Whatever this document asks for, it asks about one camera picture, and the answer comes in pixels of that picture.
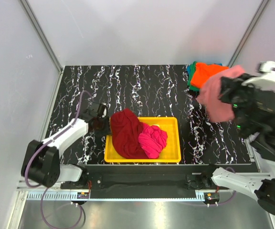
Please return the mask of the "salmon pink t shirt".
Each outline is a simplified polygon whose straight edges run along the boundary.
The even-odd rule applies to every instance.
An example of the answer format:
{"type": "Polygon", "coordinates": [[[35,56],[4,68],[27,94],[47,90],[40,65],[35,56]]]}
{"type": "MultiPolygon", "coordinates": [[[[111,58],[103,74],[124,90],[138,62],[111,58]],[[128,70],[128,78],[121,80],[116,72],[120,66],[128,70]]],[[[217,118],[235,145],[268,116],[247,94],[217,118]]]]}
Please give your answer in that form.
{"type": "Polygon", "coordinates": [[[223,103],[219,100],[221,92],[221,78],[237,78],[245,70],[240,66],[228,68],[212,76],[200,89],[196,100],[206,108],[206,113],[210,122],[220,123],[228,122],[234,119],[234,113],[230,104],[223,103]]]}

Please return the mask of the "yellow plastic bin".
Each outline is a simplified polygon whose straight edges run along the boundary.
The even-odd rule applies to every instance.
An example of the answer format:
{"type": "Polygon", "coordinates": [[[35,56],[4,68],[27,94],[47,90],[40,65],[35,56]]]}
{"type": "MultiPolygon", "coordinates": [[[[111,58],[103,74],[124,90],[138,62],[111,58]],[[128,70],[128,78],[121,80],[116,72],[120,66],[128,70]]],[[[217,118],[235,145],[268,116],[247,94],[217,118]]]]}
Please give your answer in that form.
{"type": "Polygon", "coordinates": [[[126,159],[119,155],[112,144],[112,136],[106,136],[104,160],[106,163],[178,163],[181,161],[178,121],[175,117],[139,117],[139,121],[156,125],[167,132],[167,145],[157,159],[126,159]]]}

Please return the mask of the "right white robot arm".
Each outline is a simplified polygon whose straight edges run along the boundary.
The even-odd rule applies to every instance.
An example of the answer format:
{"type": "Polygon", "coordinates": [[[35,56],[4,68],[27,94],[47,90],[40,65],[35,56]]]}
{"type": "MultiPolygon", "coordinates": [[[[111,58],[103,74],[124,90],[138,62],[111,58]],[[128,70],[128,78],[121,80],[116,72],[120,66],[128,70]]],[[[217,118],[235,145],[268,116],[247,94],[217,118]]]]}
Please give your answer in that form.
{"type": "Polygon", "coordinates": [[[213,166],[201,183],[207,189],[221,186],[249,196],[275,215],[275,92],[269,89],[275,84],[275,62],[262,62],[257,70],[257,76],[223,77],[219,99],[231,105],[239,136],[253,154],[258,172],[232,173],[213,166]]]}

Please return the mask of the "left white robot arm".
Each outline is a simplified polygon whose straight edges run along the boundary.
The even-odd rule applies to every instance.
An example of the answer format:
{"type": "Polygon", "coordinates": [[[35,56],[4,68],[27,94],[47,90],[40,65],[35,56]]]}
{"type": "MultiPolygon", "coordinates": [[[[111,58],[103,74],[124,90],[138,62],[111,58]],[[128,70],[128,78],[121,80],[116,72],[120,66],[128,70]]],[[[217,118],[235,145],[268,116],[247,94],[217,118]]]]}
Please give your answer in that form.
{"type": "Polygon", "coordinates": [[[87,185],[88,177],[78,165],[62,165],[60,157],[76,140],[93,132],[110,134],[109,116],[87,120],[74,118],[60,131],[42,141],[32,140],[26,149],[21,176],[30,188],[52,187],[57,182],[71,183],[78,189],[87,185]]]}

